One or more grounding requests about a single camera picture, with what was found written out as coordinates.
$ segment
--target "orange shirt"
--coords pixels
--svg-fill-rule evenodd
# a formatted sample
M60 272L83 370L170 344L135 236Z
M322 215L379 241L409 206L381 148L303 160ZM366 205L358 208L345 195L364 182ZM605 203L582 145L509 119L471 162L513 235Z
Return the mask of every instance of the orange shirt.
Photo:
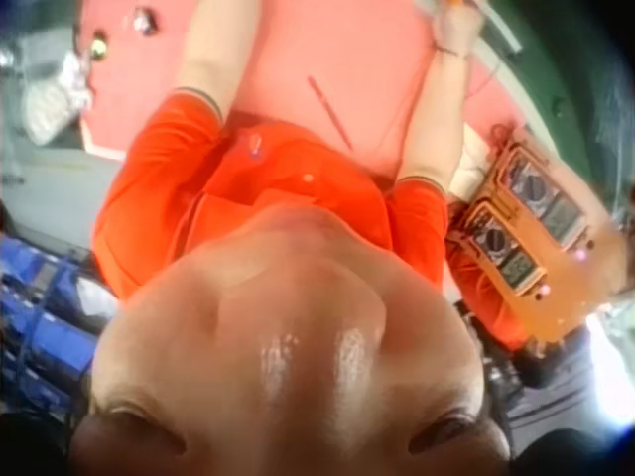
M95 224L93 250L120 298L180 254L280 202L326 208L441 288L447 206L424 180L384 194L311 132L270 123L227 138L200 97L175 93L132 145Z

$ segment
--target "display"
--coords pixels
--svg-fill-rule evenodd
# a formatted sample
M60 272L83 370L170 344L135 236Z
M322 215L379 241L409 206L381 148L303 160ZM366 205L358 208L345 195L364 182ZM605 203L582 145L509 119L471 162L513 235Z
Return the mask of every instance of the display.
M564 195L554 200L541 220L550 235L560 244L565 245L575 233L581 213Z
M536 265L521 249L517 249L499 267L501 275L511 288L516 288L536 269Z

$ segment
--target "man's right eye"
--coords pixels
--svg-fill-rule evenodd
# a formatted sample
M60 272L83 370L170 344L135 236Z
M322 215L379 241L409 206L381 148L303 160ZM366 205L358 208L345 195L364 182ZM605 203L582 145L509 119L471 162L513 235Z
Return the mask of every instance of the man's right eye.
M186 443L182 438L162 428L150 418L136 411L115 409L102 415L107 424L113 425L116 432L134 438L141 444L152 444L180 455L186 452Z

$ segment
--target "eye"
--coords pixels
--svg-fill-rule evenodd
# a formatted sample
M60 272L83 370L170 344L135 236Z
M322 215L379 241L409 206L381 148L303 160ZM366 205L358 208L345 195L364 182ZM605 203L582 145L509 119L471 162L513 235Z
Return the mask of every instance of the eye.
M154 445L172 454L183 454L186 451L186 444L181 438L136 409L116 409L102 414L101 417L120 434L142 444Z
M445 415L417 433L410 440L408 451L412 455L421 454L434 446L461 436L473 426L474 420L471 416L462 413Z

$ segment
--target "red surface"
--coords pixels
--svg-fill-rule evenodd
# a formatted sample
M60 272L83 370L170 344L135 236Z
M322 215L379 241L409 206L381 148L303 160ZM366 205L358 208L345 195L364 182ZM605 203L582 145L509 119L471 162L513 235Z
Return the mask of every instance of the red surface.
M106 60L91 73L95 102L84 116L96 146L126 150L170 90L195 2L148 2L160 31L143 37L130 24L137 0L84 0L80 44L102 30L109 45ZM264 2L261 35L236 109L308 127L374 174L393 174L433 52L429 19L412 0ZM487 76L476 64L470 88L480 89ZM466 121L485 139L493 124L524 123L496 81L470 97Z

